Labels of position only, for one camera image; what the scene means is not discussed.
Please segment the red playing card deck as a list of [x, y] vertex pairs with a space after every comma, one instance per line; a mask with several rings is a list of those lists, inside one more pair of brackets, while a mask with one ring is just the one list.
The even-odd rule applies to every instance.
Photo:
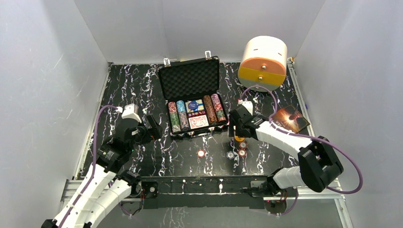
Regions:
[[189, 118], [189, 125], [191, 129], [207, 127], [209, 125], [207, 115], [194, 116]]

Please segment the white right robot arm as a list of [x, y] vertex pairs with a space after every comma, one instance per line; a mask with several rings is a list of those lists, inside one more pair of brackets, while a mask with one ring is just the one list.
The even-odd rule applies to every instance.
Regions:
[[275, 170], [260, 186], [251, 187], [252, 192], [279, 197], [287, 188], [299, 186], [322, 192], [344, 171], [334, 149], [324, 137], [312, 140], [305, 135], [294, 136], [268, 118], [252, 115], [243, 105], [230, 111], [229, 123], [231, 137], [253, 138], [268, 143], [298, 161], [298, 166]]

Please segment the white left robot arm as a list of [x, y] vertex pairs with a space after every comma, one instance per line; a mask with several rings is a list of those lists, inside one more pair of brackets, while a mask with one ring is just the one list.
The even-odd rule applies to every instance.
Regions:
[[120, 173], [135, 146], [160, 139], [162, 127], [152, 115], [142, 123], [135, 114], [125, 114], [114, 134], [96, 151], [97, 159], [68, 204], [44, 228], [95, 228], [126, 197], [142, 192], [141, 177], [132, 171]]

